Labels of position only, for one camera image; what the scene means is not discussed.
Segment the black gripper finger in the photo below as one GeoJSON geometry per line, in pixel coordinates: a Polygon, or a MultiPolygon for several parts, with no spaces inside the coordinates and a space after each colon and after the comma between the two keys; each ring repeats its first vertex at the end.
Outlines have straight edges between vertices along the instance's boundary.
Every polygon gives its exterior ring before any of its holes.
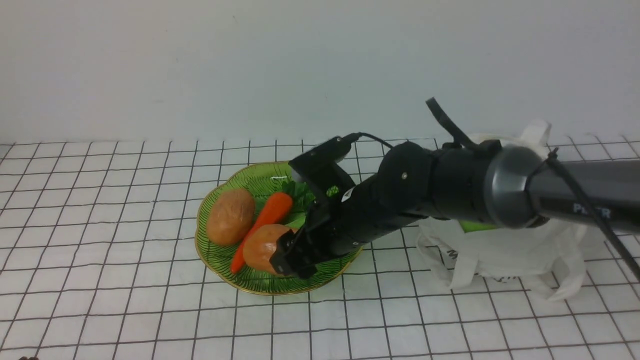
{"type": "Polygon", "coordinates": [[[299,277],[302,254],[303,249],[298,245],[296,232],[286,231],[275,241],[275,251],[270,257],[270,264],[279,275],[299,277]]]}

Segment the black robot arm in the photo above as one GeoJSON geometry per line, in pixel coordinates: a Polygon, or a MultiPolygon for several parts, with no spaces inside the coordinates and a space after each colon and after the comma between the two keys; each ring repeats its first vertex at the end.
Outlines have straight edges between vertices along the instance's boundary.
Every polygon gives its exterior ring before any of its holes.
{"type": "Polygon", "coordinates": [[[543,219],[598,227],[634,275],[639,265],[615,235],[639,232],[639,162],[562,164],[556,152],[525,146],[447,143],[428,150],[392,146],[377,173],[355,184],[338,163],[357,138],[334,137],[288,163],[314,195],[304,224],[276,242],[275,272],[306,280],[317,265],[342,258],[416,221],[435,218],[532,228],[543,219]]]}

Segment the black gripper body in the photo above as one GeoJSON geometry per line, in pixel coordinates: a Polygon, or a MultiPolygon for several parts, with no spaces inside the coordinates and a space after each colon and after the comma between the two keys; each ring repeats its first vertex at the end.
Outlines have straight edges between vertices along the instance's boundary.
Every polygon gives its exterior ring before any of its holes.
{"type": "Polygon", "coordinates": [[[420,193],[404,186],[355,186],[345,201],[329,211],[314,209],[292,242],[293,271],[343,257],[418,220],[431,206],[420,193]]]}

